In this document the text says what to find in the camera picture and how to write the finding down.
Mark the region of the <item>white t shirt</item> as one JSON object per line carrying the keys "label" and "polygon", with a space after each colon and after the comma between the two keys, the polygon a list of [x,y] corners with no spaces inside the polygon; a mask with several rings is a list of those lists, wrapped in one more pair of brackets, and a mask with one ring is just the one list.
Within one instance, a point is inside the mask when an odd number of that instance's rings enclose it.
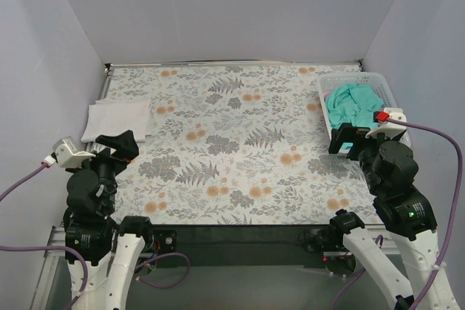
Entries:
{"label": "white t shirt", "polygon": [[118,136],[132,131],[137,142],[152,134],[149,99],[101,99],[88,109],[88,121],[81,141],[94,142],[98,136]]}

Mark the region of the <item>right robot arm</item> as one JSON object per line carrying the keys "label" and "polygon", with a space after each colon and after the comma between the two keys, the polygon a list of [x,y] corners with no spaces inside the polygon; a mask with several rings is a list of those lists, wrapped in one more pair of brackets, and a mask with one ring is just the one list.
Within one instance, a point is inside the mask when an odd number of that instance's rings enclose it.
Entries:
{"label": "right robot arm", "polygon": [[446,245],[438,243],[437,221],[427,198],[414,186],[418,164],[400,142],[405,130],[388,135],[343,123],[331,132],[329,153],[351,143],[347,154],[363,171],[373,206],[402,258],[402,274],[373,241],[361,219],[340,210],[330,220],[328,239],[347,249],[370,274],[391,309],[459,309],[443,264]]}

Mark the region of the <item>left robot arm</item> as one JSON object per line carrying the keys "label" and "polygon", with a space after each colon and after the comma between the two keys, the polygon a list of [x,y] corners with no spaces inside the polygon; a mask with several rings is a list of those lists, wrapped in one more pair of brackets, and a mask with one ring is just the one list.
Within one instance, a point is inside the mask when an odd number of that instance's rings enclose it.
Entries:
{"label": "left robot arm", "polygon": [[65,259],[72,282],[70,309],[124,309],[141,252],[150,250],[155,235],[146,216],[126,216],[116,210],[117,175],[139,155],[132,131],[100,135],[104,148],[88,152],[68,169]]}

